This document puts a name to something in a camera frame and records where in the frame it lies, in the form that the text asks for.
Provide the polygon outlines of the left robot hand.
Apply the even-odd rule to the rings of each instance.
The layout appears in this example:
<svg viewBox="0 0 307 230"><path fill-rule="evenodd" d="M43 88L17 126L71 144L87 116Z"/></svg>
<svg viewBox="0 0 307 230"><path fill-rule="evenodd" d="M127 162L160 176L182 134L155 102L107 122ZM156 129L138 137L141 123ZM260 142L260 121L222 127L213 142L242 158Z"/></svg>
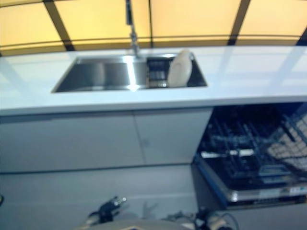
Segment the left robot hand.
<svg viewBox="0 0 307 230"><path fill-rule="evenodd" d="M127 201L126 197L118 197L108 200L102 204L98 210L98 214L101 217L112 216L114 213Z"/></svg>

